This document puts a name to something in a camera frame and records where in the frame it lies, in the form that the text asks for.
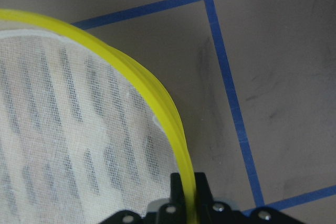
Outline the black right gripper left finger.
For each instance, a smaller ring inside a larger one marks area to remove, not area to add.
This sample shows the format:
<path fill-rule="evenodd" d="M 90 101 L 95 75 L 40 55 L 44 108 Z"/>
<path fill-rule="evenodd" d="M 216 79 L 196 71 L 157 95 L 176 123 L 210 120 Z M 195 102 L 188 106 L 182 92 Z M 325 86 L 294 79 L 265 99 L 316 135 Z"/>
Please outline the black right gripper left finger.
<path fill-rule="evenodd" d="M 170 175 L 170 203 L 177 208 L 186 208 L 186 200 L 179 173 Z"/>

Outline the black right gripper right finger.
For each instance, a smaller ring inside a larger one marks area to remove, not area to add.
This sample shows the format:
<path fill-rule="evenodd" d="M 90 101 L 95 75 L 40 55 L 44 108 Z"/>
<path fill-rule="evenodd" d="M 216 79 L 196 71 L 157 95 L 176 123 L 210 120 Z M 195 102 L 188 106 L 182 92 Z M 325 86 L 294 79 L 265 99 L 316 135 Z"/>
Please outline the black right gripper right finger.
<path fill-rule="evenodd" d="M 213 195 L 205 173 L 196 172 L 196 200 L 200 206 L 210 206 L 213 203 Z"/>

